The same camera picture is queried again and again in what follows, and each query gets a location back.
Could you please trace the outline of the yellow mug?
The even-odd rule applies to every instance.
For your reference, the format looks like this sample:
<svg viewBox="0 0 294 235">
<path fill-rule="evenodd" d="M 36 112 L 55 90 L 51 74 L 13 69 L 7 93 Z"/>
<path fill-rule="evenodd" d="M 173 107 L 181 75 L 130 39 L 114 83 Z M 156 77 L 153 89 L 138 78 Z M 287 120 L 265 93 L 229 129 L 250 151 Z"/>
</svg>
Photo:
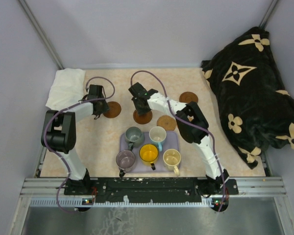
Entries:
<svg viewBox="0 0 294 235">
<path fill-rule="evenodd" d="M 156 170 L 155 164 L 158 161 L 159 151 L 153 144 L 145 144 L 139 150 L 142 163 L 149 166 L 153 171 Z"/>
</svg>

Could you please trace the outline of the dark brown wooden coaster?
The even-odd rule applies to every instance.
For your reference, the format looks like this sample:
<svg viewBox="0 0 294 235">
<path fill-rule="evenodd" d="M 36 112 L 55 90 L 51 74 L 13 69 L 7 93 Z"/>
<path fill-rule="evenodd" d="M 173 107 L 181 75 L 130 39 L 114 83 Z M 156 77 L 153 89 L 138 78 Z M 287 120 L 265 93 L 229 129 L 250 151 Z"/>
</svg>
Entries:
<svg viewBox="0 0 294 235">
<path fill-rule="evenodd" d="M 183 103 L 190 103 L 192 101 L 198 103 L 198 96 L 193 92 L 183 92 L 179 97 L 179 101 Z"/>
</svg>

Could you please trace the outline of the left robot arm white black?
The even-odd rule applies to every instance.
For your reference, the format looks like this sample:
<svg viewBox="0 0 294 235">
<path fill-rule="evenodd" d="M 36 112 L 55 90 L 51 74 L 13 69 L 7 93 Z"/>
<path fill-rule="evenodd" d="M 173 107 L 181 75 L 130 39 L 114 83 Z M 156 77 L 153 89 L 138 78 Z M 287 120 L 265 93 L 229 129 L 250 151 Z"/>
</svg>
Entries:
<svg viewBox="0 0 294 235">
<path fill-rule="evenodd" d="M 89 171 L 81 162 L 76 144 L 76 123 L 86 117 L 99 118 L 109 111 L 107 96 L 102 85 L 90 85 L 77 104 L 60 111 L 48 110 L 41 135 L 41 144 L 56 154 L 67 170 L 66 195 L 82 195 L 91 191 Z"/>
</svg>

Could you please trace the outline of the woven rattan coaster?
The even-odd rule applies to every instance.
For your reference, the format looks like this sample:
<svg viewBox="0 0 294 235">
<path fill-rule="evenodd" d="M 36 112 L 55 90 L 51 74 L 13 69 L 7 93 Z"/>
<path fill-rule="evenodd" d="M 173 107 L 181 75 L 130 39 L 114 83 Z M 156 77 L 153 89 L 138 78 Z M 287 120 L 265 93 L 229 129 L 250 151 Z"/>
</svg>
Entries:
<svg viewBox="0 0 294 235">
<path fill-rule="evenodd" d="M 160 116 L 157 120 L 157 126 L 164 128 L 166 131 L 174 131 L 176 128 L 176 121 L 168 115 Z"/>
</svg>

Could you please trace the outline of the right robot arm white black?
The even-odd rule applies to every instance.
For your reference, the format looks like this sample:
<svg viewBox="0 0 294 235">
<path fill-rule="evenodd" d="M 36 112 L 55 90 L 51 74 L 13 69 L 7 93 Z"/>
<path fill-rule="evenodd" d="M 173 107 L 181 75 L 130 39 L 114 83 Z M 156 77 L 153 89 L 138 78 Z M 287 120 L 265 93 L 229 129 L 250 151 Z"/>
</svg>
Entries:
<svg viewBox="0 0 294 235">
<path fill-rule="evenodd" d="M 179 133 L 184 141 L 193 145 L 205 165 L 210 194 L 226 194 L 227 170 L 221 165 L 215 150 L 215 138 L 208 130 L 209 124 L 196 102 L 178 102 L 167 93 L 155 89 L 146 90 L 140 83 L 129 88 L 134 106 L 141 116 L 151 110 L 162 112 L 176 120 Z"/>
</svg>

